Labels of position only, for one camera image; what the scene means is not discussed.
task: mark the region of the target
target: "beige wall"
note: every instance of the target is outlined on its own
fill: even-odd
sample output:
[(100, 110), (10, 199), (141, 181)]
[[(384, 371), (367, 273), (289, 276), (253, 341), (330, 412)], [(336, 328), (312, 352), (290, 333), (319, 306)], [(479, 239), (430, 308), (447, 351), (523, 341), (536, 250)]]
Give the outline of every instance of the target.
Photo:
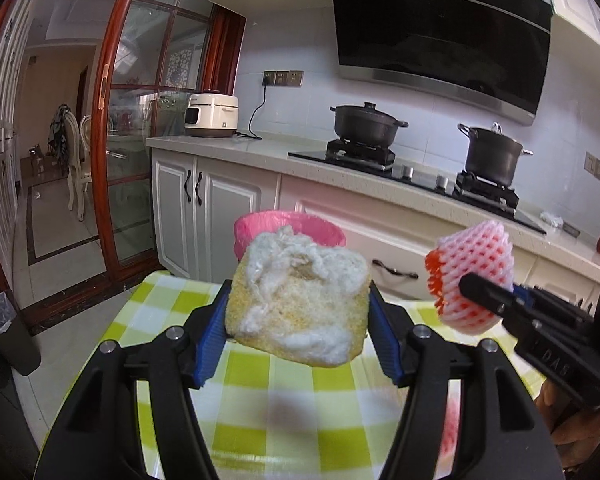
[[(29, 57), (36, 63), (29, 65)], [(83, 114), (91, 113), (93, 66), (97, 62), (95, 45), (57, 46), (27, 50), (22, 60), (18, 98), (15, 109), (15, 128), (19, 134), (20, 158), (28, 156), (31, 146), (40, 144), (46, 153), (49, 125), (61, 104), (75, 112), (80, 73), (87, 66)]]

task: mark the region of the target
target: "white rice cooker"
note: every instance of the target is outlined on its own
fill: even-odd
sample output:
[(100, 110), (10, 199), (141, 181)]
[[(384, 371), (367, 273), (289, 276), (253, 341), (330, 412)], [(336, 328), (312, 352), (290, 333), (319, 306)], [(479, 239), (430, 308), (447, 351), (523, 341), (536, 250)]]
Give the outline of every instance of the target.
[(193, 94), (184, 127), (194, 137), (231, 137), (238, 128), (238, 98), (213, 91)]

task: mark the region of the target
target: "black glass cooktop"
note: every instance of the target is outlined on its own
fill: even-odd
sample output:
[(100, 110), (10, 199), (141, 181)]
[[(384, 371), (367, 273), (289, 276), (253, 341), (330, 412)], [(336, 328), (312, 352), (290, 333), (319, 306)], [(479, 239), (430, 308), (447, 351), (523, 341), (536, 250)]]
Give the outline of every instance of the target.
[(350, 162), (349, 160), (327, 157), (325, 152), (289, 152), (288, 155), (296, 158), (304, 158), (305, 160), (312, 160), (314, 162), (323, 162), (325, 164), (331, 164), (332, 166), (339, 166), (349, 170), (362, 171), (363, 173), (401, 182), (407, 186), (425, 189), (426, 191), (436, 193), (438, 195), (444, 195), (451, 200), (458, 200), (458, 202), (464, 202), (465, 204), (475, 206), (494, 215), (506, 218), (507, 220), (516, 222), (529, 229), (533, 229), (533, 231), (538, 233), (546, 234), (544, 229), (542, 229), (520, 210), (516, 209), (515, 211), (511, 212), (510, 210), (502, 209), (496, 205), (491, 205), (482, 202), (481, 200), (476, 200), (470, 196), (461, 195), (458, 190), (456, 190), (456, 181), (453, 179), (449, 179), (447, 182), (444, 182), (440, 181), (436, 174), (424, 173), (422, 171), (415, 170), (413, 170), (413, 172), (408, 170), (405, 171), (405, 165), (403, 164), (394, 164), (391, 169), (383, 171), (376, 168), (360, 166), (360, 164)]

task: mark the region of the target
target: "range hood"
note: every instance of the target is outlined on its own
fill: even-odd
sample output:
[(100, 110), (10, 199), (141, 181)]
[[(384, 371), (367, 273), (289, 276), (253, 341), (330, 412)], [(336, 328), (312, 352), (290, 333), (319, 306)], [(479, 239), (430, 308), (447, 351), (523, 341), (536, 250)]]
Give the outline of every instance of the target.
[(551, 0), (333, 0), (340, 75), (407, 86), (532, 124)]

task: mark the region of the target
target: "human hand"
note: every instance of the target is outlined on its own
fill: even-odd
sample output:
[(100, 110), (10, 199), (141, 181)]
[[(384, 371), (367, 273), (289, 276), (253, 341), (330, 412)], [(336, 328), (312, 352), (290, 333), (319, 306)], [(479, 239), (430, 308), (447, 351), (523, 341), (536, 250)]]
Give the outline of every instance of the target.
[(536, 399), (536, 407), (558, 446), (563, 468), (582, 464), (600, 444), (600, 410), (579, 410), (555, 427), (568, 403), (568, 396), (549, 381), (544, 382)]

